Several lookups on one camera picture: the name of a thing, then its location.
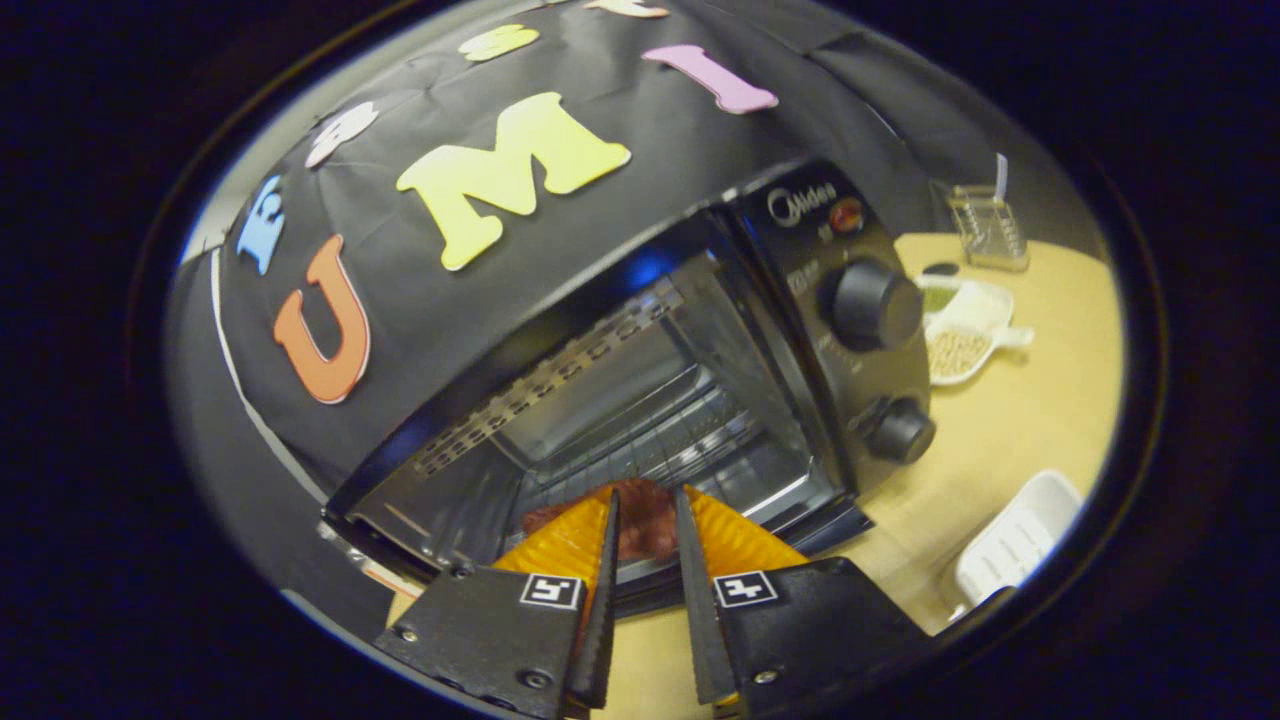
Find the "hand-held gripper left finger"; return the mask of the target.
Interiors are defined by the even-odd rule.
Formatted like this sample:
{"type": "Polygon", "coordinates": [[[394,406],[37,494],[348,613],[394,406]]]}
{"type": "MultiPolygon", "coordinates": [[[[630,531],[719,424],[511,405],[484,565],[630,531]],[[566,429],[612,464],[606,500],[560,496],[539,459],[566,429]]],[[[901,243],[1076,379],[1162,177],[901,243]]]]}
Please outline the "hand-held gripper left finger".
{"type": "Polygon", "coordinates": [[[591,492],[497,565],[431,582],[375,646],[488,716],[586,719],[608,692],[620,530],[617,492],[591,492]]]}

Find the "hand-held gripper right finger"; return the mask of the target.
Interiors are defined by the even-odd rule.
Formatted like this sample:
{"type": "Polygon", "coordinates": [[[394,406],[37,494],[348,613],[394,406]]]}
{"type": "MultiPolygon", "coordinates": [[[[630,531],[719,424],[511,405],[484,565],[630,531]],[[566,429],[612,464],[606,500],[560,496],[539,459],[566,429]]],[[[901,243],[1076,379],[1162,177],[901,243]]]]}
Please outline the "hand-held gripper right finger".
{"type": "Polygon", "coordinates": [[[690,487],[675,492],[675,516],[698,698],[714,717],[829,714],[929,647],[849,559],[806,559],[690,487]]]}

